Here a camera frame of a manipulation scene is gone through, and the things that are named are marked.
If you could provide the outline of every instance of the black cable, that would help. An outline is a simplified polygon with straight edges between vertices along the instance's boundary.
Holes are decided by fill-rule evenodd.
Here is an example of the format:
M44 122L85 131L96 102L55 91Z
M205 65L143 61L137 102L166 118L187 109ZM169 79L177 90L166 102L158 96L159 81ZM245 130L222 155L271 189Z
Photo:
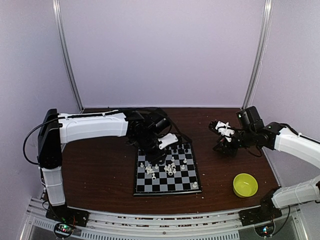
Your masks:
M288 129L291 130L291 132L293 132L295 135L299 135L299 133L293 128L291 127L288 123L280 123L281 125L286 126Z
M260 149L258 146L255 146L255 147L256 147L256 149L258 149L258 151L259 151L260 155L255 154L255 153L253 153L253 152L252 152L252 151L250 151L250 150L248 150L248 153L249 153L249 154L251 154L252 156L257 157L257 158L261 158L261 157L263 156L263 153L262 153L261 149Z
M278 234L281 231L281 229L286 225L286 223L290 217L290 211L291 211L290 206L288 206L288 207L289 207L288 216L286 216L286 219L285 219L284 223L282 224L282 226L278 229L278 231L276 231L274 234L272 234L272 236L275 236L276 234Z
M45 203L48 203L48 202L49 202L48 200L45 200L45 201L42 202L42 207L43 207L45 210L47 210L47 211L49 211L49 208L45 208L44 204L45 204Z
M28 134L27 136L25 137L24 141L23 141L23 146L22 146L22 151L23 151L23 156L24 158L30 163L30 164L33 164L33 165L38 165L37 162L34 162L34 161L31 161L28 157L27 157L27 154L26 154L26 144L27 144L27 141L28 141L28 138L31 136L31 134L33 134L37 129L41 128L42 126L44 125L47 125L49 123L52 123L56 120L59 120L59 119L64 119L64 117L57 117L57 118L54 118L52 120L49 120L49 121L46 121L38 126L36 126L34 129L32 129Z

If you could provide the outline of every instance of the white backdrop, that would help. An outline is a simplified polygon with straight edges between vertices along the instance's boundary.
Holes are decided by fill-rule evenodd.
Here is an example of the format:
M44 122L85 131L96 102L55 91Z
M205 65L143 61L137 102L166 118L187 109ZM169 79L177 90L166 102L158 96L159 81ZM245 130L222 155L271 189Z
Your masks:
M40 171L22 145L50 108L77 113L52 1L0 0L0 239L17 240L31 197L43 191ZM26 145L37 162L37 134Z
M63 0L85 107L240 107L265 1Z

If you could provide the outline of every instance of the wooden table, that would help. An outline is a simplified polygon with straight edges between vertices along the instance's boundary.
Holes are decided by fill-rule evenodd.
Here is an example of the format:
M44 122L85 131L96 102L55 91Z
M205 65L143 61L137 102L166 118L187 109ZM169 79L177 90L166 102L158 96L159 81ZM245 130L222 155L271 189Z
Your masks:
M88 109L101 112L106 109ZM239 127L237 108L166 108L180 130L193 140L202 193L133 196L136 149L125 146L125 137L101 137L67 144L63 151L63 182L71 207L126 214L188 214L256 206L269 190L278 187L267 159L240 149L235 158L214 152L218 136L208 130L218 119ZM233 193L237 174L253 175L259 185L255 196Z

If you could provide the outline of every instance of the yellow bowl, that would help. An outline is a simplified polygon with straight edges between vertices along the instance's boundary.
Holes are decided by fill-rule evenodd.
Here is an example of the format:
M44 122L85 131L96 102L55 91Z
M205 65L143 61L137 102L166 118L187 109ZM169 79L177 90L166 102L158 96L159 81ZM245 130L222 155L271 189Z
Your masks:
M248 198L258 191L257 180L247 173L240 173L233 179L233 191L239 198Z

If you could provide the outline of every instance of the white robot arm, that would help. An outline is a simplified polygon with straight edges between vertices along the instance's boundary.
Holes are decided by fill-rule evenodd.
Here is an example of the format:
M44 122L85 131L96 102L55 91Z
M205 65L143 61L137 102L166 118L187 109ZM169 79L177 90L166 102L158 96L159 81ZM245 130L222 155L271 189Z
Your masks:
M161 108L139 109L87 114L59 114L56 109L47 112L38 135L38 163L53 214L47 217L68 219L76 215L65 200L61 144L107 136L127 137L132 145L136 144L145 152L152 165L165 162L165 148L176 144L180 137L161 132L168 127L171 130L174 123Z
M272 122L264 126L257 109L252 106L237 113L241 129L229 123L212 121L209 129L220 135L213 150L234 157L239 148L267 147L296 156L320 169L320 142L296 132L289 125ZM243 225L269 220L280 215L280 208L310 201L320 201L320 175L306 182L271 191L256 210L239 213Z

